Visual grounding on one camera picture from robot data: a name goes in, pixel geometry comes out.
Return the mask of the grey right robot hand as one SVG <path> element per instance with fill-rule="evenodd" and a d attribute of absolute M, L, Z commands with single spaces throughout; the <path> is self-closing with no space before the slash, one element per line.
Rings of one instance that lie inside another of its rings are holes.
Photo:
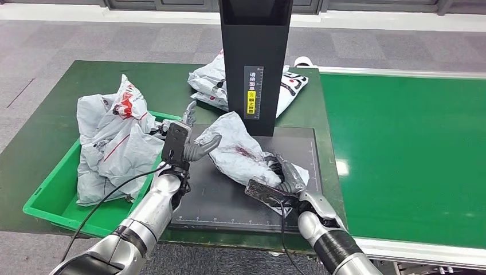
<path fill-rule="evenodd" d="M 275 158 L 276 162 L 271 165 L 271 169 L 281 179 L 281 183 L 275 188 L 290 194 L 298 194 L 305 190 L 306 185 L 294 165 L 279 154 L 276 154 Z"/>

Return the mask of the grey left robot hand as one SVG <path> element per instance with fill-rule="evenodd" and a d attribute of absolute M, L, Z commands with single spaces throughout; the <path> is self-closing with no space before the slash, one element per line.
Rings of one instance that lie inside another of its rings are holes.
<path fill-rule="evenodd" d="M 182 124 L 188 130 L 188 136 L 186 138 L 183 158 L 185 161 L 188 162 L 196 162 L 202 159 L 205 155 L 208 155 L 214 149 L 216 149 L 222 140 L 221 135 L 215 134 L 206 143 L 196 144 L 190 142 L 190 137 L 192 134 L 192 126 L 196 121 L 196 117 L 195 117 L 196 105 L 197 105 L 196 101 L 192 101 L 191 103 L 189 103 L 182 116 Z"/>

